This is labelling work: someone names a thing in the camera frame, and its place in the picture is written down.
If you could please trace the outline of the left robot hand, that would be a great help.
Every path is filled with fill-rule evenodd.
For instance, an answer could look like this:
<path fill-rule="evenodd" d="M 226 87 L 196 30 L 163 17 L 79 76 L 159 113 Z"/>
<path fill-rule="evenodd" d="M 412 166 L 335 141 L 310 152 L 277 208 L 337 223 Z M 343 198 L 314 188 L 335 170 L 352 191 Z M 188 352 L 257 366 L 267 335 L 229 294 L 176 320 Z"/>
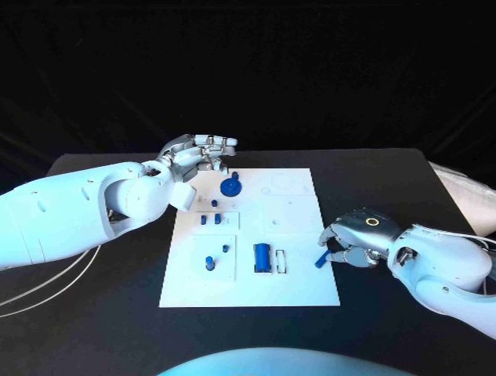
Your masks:
<path fill-rule="evenodd" d="M 167 166 L 176 182 L 186 183 L 198 172 L 228 175 L 222 157 L 237 154 L 238 140 L 224 136 L 185 134 L 169 141 L 156 161 Z"/>

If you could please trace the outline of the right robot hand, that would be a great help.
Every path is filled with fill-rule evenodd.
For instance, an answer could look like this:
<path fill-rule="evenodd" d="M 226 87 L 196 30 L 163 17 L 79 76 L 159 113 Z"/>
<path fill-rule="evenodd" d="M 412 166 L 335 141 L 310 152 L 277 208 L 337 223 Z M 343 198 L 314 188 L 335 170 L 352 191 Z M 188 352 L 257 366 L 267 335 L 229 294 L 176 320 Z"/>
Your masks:
<path fill-rule="evenodd" d="M 389 248 L 404 230 L 399 224 L 381 213 L 356 209 L 340 215 L 324 228 L 317 244 L 323 247 L 335 239 L 340 251 L 326 250 L 316 261 L 322 268 L 326 262 L 340 262 L 358 268 L 374 268 L 389 257 Z"/>

